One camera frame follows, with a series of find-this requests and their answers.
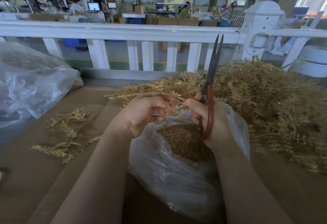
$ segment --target black shirt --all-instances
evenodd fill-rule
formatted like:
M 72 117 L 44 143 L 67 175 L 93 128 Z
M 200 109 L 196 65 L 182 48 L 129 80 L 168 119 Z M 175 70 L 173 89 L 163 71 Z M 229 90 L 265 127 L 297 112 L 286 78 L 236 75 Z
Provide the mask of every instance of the black shirt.
M 99 9 L 102 11 L 102 4 L 103 0 L 93 0 L 94 3 L 98 3 L 99 4 Z

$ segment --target person in black shirt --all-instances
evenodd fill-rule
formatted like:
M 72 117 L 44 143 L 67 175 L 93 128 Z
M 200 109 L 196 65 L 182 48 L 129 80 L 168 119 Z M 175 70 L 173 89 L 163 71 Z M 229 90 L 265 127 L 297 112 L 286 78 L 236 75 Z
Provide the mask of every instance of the person in black shirt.
M 108 8 L 106 7 L 106 5 L 103 3 L 103 0 L 93 0 L 94 3 L 98 3 L 99 4 L 99 9 L 100 11 L 102 11 L 103 9 L 108 11 Z

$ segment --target woman in green shirt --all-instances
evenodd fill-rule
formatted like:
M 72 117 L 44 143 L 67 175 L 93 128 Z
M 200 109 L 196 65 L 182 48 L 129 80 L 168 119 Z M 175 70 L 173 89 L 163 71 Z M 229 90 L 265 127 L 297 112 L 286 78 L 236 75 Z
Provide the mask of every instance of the woman in green shirt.
M 181 9 L 180 13 L 178 14 L 177 18 L 178 19 L 190 18 L 191 13 L 189 13 L 188 11 L 191 9 L 191 6 L 192 6 L 191 3 L 187 1 L 184 7 Z

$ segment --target person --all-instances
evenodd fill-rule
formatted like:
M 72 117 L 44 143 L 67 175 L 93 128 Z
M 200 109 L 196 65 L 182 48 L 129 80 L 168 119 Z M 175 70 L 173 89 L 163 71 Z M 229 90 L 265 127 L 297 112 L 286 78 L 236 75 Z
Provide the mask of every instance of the person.
M 103 11 L 103 10 L 109 11 L 108 8 L 106 7 L 106 5 L 104 4 L 103 0 L 93 0 L 93 2 L 99 4 L 100 11 Z
M 223 18 L 229 20 L 231 12 L 229 11 L 231 7 L 227 5 L 223 5 L 223 7 L 220 10 L 220 14 Z
M 190 2 L 186 2 L 184 7 L 179 12 L 177 18 L 178 19 L 186 19 L 191 17 L 191 13 L 189 13 L 189 10 L 191 9 L 192 5 Z
M 193 122 L 198 124 L 201 116 L 206 128 L 208 107 L 200 99 L 201 93 L 187 99 L 186 105 Z M 175 100 L 170 94 L 142 93 L 126 105 L 104 131 L 51 224 L 121 223 L 130 143 L 148 123 L 168 116 Z M 217 100 L 214 128 L 204 143 L 215 156 L 229 224 L 292 223 L 235 142 L 224 106 Z
M 79 0 L 73 0 L 72 5 L 70 6 L 70 11 L 75 15 L 75 11 L 79 11 L 79 12 L 83 12 L 84 13 L 84 9 L 82 6 L 80 6 L 79 4 L 77 4 L 79 2 Z

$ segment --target scissors handle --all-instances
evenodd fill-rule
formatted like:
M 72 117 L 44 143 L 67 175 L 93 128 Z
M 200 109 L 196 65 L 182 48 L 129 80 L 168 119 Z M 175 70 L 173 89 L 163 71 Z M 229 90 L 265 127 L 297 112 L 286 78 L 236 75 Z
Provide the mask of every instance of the scissors handle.
M 207 128 L 204 130 L 204 127 L 202 125 L 202 116 L 199 118 L 199 131 L 200 131 L 200 137 L 201 140 L 205 141 L 207 140 L 210 135 L 212 128 L 214 126 L 214 90 L 212 85 L 207 86 L 207 93 L 208 93 L 208 99 L 206 102 L 206 105 L 208 106 L 208 122 L 207 122 Z

